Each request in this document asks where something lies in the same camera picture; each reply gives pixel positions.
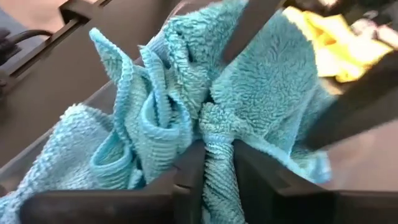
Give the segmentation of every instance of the yellow towel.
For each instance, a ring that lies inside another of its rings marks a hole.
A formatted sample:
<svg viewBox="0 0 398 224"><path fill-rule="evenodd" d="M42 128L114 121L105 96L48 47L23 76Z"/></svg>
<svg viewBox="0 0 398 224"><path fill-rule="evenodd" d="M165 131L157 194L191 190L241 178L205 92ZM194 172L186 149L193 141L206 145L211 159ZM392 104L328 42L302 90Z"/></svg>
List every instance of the yellow towel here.
<svg viewBox="0 0 398 224"><path fill-rule="evenodd" d="M342 15L322 17L294 7L283 13L312 41L320 77L355 81L392 51L386 44L355 36Z"/></svg>

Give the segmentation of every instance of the towel fold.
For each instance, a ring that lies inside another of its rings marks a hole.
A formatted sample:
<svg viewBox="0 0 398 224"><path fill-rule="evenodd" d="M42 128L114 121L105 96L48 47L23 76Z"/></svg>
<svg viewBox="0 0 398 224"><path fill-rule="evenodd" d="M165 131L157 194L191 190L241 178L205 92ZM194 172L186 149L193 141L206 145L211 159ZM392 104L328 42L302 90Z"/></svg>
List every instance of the towel fold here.
<svg viewBox="0 0 398 224"><path fill-rule="evenodd" d="M118 88L114 113L68 109L18 189L0 199L0 223L18 223L23 201L45 190L142 188L198 138L206 143L205 223L245 223L234 139L309 181L328 180L326 154L310 152L301 140L333 99L297 26L278 11L231 64L220 61L244 5L224 1L171 18L161 38L166 56L141 47L145 68L91 30Z"/></svg>

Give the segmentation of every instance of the black cable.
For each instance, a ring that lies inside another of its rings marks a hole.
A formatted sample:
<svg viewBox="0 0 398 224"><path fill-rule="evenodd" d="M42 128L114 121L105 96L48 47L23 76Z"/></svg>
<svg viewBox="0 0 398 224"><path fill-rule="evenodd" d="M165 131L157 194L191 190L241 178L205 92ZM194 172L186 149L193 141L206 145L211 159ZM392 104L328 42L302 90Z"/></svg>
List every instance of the black cable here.
<svg viewBox="0 0 398 224"><path fill-rule="evenodd" d="M52 33L46 30L27 30L10 38L7 38L8 34L8 30L0 29L0 65L3 65L12 56L21 51L21 48L17 45L19 42L37 35L52 36Z"/></svg>
<svg viewBox="0 0 398 224"><path fill-rule="evenodd" d="M50 37L52 36L52 33L46 30L27 30L25 32L21 32L20 34L13 35L12 37L8 38L8 41L11 44L18 44L23 40L35 37L37 35L46 35Z"/></svg>

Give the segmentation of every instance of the plush towel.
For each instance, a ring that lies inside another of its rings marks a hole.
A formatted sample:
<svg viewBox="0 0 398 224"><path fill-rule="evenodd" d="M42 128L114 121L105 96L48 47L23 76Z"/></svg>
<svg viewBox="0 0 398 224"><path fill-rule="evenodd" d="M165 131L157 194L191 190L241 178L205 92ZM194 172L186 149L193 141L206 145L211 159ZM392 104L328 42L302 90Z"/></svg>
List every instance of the plush towel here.
<svg viewBox="0 0 398 224"><path fill-rule="evenodd" d="M145 68L93 29L90 36L118 88L114 113L69 108L17 190L0 199L0 223L18 223L23 201L44 190L139 189L198 138L206 142L206 223L245 222L234 139L309 181L327 180L327 156L301 145L331 101L318 82L312 45L276 12L225 67L220 53L243 7L225 1L172 18L163 29L166 58L141 47Z"/></svg>

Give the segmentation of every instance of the blue microfiber towel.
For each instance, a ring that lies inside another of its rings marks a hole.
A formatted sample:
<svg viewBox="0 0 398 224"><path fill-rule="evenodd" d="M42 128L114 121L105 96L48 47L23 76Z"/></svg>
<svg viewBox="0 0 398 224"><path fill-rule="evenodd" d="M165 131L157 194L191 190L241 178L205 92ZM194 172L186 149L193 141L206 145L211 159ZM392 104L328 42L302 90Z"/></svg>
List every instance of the blue microfiber towel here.
<svg viewBox="0 0 398 224"><path fill-rule="evenodd" d="M145 67L91 30L118 88L114 113L69 108L17 190L0 198L0 223L19 223L23 201L45 190L142 188L200 138L207 153L205 223L245 223L234 139L309 181L328 180L326 154L300 143L333 100L317 79L312 45L300 30L278 11L231 64L220 62L244 5L229 0L171 18L159 41L140 48Z"/></svg>

